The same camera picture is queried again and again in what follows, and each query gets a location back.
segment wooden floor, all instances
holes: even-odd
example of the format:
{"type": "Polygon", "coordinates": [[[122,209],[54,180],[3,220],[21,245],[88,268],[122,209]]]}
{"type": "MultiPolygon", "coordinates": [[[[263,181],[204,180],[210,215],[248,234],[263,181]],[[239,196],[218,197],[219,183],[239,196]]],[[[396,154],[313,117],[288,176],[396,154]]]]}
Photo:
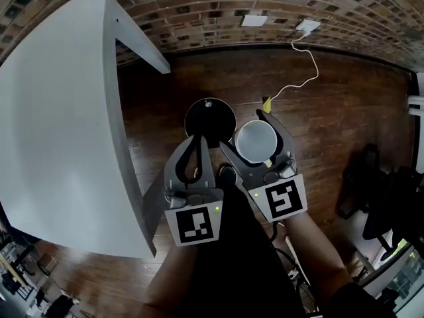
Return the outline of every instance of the wooden floor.
{"type": "MultiPolygon", "coordinates": [[[[272,113],[293,136],[309,213],[325,225],[335,217],[342,171],[352,151],[371,142],[387,164],[409,165],[413,119],[406,111],[409,74],[358,58],[314,55],[319,77],[301,89],[285,90],[272,113]]],[[[311,58],[292,50],[228,50],[170,63],[172,73],[166,76],[145,64],[119,72],[129,148],[143,193],[185,138],[184,115],[193,102],[220,98],[234,109],[241,126],[255,119],[263,97],[315,75],[311,58]]],[[[223,161],[218,150],[212,155],[215,165],[223,161]]],[[[46,242],[38,249],[59,260],[53,278],[82,300],[80,309],[96,317],[134,317],[172,243],[165,221],[154,242],[158,255],[152,260],[87,254],[46,242]]]]}

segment white cup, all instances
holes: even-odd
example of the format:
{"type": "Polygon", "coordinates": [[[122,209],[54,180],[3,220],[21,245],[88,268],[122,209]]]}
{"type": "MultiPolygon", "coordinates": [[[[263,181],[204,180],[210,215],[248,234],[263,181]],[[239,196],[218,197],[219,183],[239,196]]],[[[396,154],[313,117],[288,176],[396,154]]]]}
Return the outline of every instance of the white cup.
{"type": "Polygon", "coordinates": [[[272,126],[262,120],[244,124],[234,137],[237,152],[252,163],[266,162],[277,148],[277,135],[272,126]]]}

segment black round object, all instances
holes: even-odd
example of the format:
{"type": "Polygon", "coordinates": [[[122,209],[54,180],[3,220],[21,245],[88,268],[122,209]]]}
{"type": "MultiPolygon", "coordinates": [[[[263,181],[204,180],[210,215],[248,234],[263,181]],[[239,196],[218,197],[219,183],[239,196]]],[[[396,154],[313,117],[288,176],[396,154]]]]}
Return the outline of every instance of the black round object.
{"type": "Polygon", "coordinates": [[[185,115],[185,133],[188,136],[201,134],[209,148],[219,147],[219,142],[228,142],[236,130],[236,116],[227,103],[216,98],[196,101],[185,115]]]}

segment person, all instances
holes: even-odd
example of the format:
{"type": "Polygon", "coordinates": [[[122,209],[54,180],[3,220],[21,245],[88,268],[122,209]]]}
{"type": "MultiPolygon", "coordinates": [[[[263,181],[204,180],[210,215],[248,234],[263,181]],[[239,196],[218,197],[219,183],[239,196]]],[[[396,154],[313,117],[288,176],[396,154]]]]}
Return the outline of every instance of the person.
{"type": "Polygon", "coordinates": [[[28,309],[26,309],[26,318],[34,317],[38,312],[40,312],[40,310],[42,310],[41,303],[44,300],[45,295],[46,292],[43,289],[38,290],[31,305],[28,307],[28,309]]]}
{"type": "MultiPolygon", "coordinates": [[[[236,180],[231,166],[219,170],[217,187],[224,191],[219,240],[172,247],[146,290],[140,317],[307,316],[236,180]]],[[[395,317],[353,282],[307,212],[284,225],[324,317],[395,317]]]]}
{"type": "Polygon", "coordinates": [[[65,290],[60,290],[62,294],[53,301],[46,313],[41,315],[42,318],[68,318],[73,317],[70,309],[80,303],[80,300],[73,298],[65,290]]]}

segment forearm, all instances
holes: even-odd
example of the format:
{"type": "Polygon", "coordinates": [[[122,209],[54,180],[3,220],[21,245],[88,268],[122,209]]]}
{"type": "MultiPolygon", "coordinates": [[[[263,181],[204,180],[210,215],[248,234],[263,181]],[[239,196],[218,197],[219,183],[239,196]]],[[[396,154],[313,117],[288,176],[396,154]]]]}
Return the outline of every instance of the forearm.
{"type": "Polygon", "coordinates": [[[339,288],[352,282],[338,252],[306,212],[286,219],[284,225],[301,267],[319,299],[327,303],[339,288]]]}
{"type": "Polygon", "coordinates": [[[146,290],[141,317],[169,317],[175,313],[187,295],[196,258],[195,246],[171,248],[146,290]]]}

